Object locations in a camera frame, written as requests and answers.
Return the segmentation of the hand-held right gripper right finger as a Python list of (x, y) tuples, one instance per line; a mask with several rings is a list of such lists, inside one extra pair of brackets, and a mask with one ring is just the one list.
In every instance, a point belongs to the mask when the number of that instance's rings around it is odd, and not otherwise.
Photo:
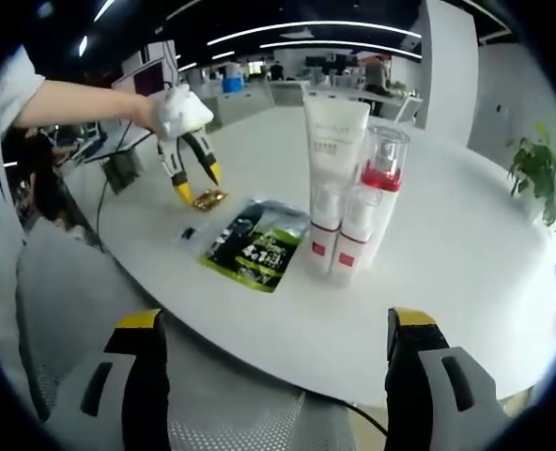
[(387, 450), (486, 450), (508, 426), (493, 378), (426, 313), (388, 311)]

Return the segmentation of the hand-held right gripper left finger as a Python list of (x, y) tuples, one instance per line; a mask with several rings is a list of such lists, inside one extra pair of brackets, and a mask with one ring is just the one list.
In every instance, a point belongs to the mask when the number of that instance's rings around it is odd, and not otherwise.
[(129, 315), (62, 381), (47, 431), (64, 450), (167, 450), (162, 311)]

